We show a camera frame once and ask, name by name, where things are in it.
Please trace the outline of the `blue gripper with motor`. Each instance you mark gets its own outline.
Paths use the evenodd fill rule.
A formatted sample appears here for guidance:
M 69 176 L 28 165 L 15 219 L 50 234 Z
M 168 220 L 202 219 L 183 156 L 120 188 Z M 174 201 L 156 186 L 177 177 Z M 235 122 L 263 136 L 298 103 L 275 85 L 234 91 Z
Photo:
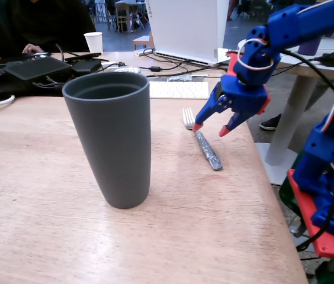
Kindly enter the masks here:
M 244 85 L 236 76 L 224 75 L 196 115 L 192 130 L 197 132 L 215 112 L 231 108 L 235 113 L 220 130 L 219 136 L 223 137 L 255 114 L 262 114 L 267 105 L 268 91 L 264 85 Z

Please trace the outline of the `bystander hand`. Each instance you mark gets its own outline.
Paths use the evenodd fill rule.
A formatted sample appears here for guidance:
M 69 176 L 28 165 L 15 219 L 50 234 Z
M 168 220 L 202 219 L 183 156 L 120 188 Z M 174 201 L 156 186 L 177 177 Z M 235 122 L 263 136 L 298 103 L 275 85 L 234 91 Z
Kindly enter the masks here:
M 22 53 L 43 53 L 44 50 L 40 46 L 36 46 L 33 44 L 27 44 Z

